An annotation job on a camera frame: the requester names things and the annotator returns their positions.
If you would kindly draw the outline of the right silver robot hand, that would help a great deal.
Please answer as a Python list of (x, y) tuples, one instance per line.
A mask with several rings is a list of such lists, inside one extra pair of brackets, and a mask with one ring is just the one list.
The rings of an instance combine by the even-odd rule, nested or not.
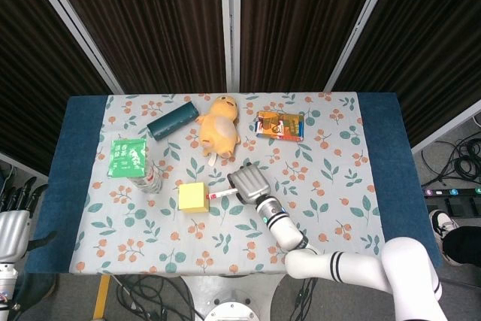
[(256, 204), (260, 198), (271, 194), (269, 182), (251, 162), (228, 174), (227, 178), (232, 189), (237, 190), (235, 195), (241, 204)]

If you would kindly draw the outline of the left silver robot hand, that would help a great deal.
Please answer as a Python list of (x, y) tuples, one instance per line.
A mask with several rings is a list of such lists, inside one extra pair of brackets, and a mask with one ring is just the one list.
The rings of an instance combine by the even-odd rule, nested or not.
[(38, 201), (48, 189), (45, 183), (33, 189), (37, 177), (30, 177), (20, 188), (11, 186), (1, 191), (1, 263), (14, 264), (24, 255), (49, 244), (57, 235), (30, 239), (30, 228)]

